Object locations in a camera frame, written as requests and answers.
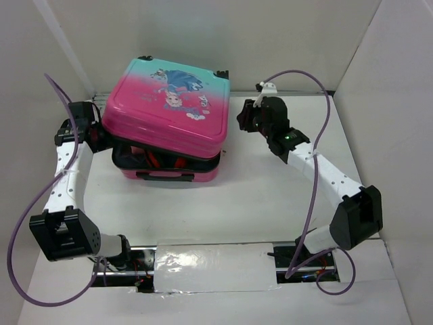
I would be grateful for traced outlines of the red black headphones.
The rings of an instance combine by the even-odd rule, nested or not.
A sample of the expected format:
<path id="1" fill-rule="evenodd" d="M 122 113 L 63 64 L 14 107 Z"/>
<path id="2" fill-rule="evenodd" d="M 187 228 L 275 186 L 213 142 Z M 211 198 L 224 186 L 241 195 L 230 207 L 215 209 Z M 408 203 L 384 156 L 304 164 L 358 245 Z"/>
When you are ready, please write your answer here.
<path id="1" fill-rule="evenodd" d="M 156 169 L 185 169 L 188 165 L 186 158 L 172 154 L 145 151 L 144 155 L 150 167 Z"/>

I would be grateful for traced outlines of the pink children's suitcase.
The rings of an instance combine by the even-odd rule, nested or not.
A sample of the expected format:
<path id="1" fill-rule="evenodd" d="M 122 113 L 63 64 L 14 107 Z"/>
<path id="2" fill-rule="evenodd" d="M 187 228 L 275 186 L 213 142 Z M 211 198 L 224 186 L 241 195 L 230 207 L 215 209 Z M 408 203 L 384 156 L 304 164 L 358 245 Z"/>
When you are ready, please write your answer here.
<path id="1" fill-rule="evenodd" d="M 227 70 L 206 70 L 141 56 L 111 91 L 103 128 L 112 136 L 112 162 L 125 177 L 208 182 L 219 171 L 229 120 Z M 145 151 L 186 158 L 185 169 L 156 169 Z"/>

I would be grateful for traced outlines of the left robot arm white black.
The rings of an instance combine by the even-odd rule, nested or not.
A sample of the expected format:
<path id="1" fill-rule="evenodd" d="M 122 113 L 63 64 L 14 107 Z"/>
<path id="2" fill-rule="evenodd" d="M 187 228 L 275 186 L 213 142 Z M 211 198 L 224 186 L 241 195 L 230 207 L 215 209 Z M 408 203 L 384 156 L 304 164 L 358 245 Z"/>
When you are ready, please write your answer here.
<path id="1" fill-rule="evenodd" d="M 51 193 L 29 228 L 48 261 L 104 257 L 112 270 L 133 264 L 133 252 L 123 235 L 106 235 L 85 213 L 84 196 L 93 155 L 110 148 L 101 112 L 90 101 L 68 104 L 74 119 L 66 119 L 54 137 L 57 152 Z"/>

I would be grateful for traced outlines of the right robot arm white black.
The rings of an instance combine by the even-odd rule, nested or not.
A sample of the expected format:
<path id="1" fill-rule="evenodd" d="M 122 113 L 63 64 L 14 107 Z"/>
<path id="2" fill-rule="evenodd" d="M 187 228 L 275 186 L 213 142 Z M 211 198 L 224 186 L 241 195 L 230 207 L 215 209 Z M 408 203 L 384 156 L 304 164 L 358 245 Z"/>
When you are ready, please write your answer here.
<path id="1" fill-rule="evenodd" d="M 291 127 L 288 109 L 279 97 L 264 97 L 260 105 L 247 99 L 237 116 L 240 130 L 259 132 L 270 151 L 311 180 L 335 208 L 329 225 L 307 231 L 296 239 L 296 260 L 311 265 L 319 252 L 329 248 L 351 250 L 383 228 L 382 195 L 375 186 L 352 180 L 326 157 L 309 138 Z"/>

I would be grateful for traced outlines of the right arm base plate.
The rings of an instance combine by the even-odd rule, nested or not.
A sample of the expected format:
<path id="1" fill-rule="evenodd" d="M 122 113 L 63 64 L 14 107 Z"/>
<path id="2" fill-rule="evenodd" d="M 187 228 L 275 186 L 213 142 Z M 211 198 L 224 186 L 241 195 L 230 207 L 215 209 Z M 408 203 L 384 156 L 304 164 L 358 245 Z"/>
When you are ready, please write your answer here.
<path id="1" fill-rule="evenodd" d="M 319 275 L 322 275 L 319 279 L 320 282 L 336 282 L 339 280 L 336 262 L 331 253 L 310 261 L 295 271 L 290 278 L 286 279 L 285 274 L 295 252 L 296 246 L 294 243 L 279 243 L 274 244 L 271 251 L 267 253 L 274 260 L 278 284 L 313 283 Z"/>

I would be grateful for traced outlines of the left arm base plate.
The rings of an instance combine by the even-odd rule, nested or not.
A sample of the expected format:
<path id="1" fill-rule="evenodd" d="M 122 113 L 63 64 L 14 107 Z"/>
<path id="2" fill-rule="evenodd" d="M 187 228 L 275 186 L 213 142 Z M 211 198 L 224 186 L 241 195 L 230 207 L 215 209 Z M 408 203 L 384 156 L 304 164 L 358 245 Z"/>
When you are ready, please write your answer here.
<path id="1" fill-rule="evenodd" d="M 154 293 L 156 246 L 132 246 L 129 260 L 116 266 L 109 259 L 98 266 L 92 288 L 133 288 L 139 293 Z"/>

